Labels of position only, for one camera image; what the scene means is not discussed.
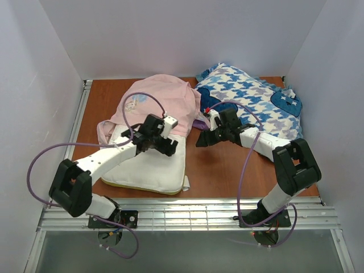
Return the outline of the white pillow yellow edge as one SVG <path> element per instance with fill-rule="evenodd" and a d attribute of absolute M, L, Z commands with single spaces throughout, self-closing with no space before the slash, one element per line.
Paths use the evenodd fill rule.
<path fill-rule="evenodd" d="M 114 167 L 101 179 L 108 185 L 175 195 L 189 188 L 185 175 L 186 140 L 190 128 L 177 125 L 169 138 L 177 141 L 176 152 L 172 156 L 149 149 L 136 157 Z"/>

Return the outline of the pink pillowcase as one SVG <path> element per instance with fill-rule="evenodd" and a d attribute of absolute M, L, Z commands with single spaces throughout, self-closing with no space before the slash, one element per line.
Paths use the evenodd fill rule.
<path fill-rule="evenodd" d="M 210 125 L 200 107 L 201 94 L 190 83 L 175 76 L 154 75 L 133 83 L 122 96 L 115 114 L 97 125 L 98 141 L 109 143 L 116 126 L 142 123 L 149 114 L 162 117 L 164 113 L 178 120 L 171 133 L 187 137 L 195 120 Z"/>

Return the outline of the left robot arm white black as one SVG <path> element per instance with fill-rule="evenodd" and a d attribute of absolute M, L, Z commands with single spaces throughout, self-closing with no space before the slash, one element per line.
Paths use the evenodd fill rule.
<path fill-rule="evenodd" d="M 72 217 L 88 214 L 109 222 L 118 221 L 119 205 L 109 197 L 94 194 L 94 183 L 117 165 L 149 149 L 172 156 L 178 142 L 168 136 L 177 124 L 172 116 L 160 118 L 149 114 L 143 123 L 122 132 L 107 147 L 74 162 L 63 160 L 50 187 L 50 198 Z"/>

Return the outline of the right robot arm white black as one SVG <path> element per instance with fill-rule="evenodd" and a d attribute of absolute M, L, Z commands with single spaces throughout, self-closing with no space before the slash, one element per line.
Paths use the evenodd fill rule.
<path fill-rule="evenodd" d="M 243 124 L 234 109 L 208 109 L 210 128 L 200 133 L 196 147 L 231 142 L 268 158 L 275 168 L 276 185 L 247 215 L 238 215 L 249 227 L 263 225 L 283 211 L 299 193 L 321 180 L 321 171 L 306 140 L 278 138 L 252 124 Z"/>

